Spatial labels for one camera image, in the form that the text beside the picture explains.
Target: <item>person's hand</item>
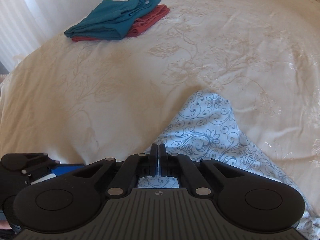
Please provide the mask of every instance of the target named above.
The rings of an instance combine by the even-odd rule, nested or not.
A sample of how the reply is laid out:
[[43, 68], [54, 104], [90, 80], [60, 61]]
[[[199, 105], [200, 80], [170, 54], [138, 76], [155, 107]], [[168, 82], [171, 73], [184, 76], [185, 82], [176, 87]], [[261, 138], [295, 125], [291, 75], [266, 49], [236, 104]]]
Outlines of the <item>person's hand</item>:
[[5, 229], [5, 230], [11, 229], [7, 220], [0, 220], [0, 229]]

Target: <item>ribbed gray plate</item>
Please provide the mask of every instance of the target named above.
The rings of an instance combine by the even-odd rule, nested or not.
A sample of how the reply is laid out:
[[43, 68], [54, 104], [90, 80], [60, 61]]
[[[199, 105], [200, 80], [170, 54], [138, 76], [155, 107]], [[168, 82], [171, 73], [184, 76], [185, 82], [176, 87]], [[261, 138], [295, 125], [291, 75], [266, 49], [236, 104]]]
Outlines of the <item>ribbed gray plate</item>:
[[133, 189], [125, 198], [107, 201], [87, 225], [61, 234], [28, 229], [15, 240], [303, 240], [295, 229], [258, 234], [239, 229], [219, 215], [210, 200], [186, 189]]

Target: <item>red fabric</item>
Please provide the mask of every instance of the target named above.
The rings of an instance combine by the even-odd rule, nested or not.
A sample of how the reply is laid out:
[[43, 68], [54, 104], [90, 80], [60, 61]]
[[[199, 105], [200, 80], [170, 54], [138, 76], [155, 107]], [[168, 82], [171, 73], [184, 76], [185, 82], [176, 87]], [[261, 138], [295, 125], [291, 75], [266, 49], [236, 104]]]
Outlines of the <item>red fabric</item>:
[[[141, 33], [149, 29], [153, 24], [169, 13], [170, 9], [166, 5], [157, 5], [150, 13], [141, 18], [137, 18], [131, 26], [126, 37], [137, 37]], [[74, 36], [72, 41], [99, 41], [100, 39], [93, 37]]]

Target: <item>blue object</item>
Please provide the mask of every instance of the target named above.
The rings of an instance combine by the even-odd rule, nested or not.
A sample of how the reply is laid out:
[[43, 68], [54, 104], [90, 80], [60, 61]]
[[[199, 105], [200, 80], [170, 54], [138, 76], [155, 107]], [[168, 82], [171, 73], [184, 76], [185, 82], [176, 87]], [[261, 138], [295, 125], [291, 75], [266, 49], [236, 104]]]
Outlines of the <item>blue object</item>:
[[52, 169], [51, 173], [59, 176], [82, 167], [84, 167], [84, 164], [71, 164], [71, 165], [62, 164]]
[[103, 0], [85, 19], [65, 31], [74, 36], [121, 40], [135, 19], [151, 12], [161, 0]]

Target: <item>teal folded garment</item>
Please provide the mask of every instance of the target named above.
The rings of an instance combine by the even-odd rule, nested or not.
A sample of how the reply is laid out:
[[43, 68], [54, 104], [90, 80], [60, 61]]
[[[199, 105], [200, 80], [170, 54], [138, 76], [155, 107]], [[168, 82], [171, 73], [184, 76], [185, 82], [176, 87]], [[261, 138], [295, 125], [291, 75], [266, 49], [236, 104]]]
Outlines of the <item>teal folded garment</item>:
[[94, 37], [104, 40], [121, 40], [135, 19], [151, 12], [160, 0], [103, 0], [85, 19], [65, 31], [74, 36]]

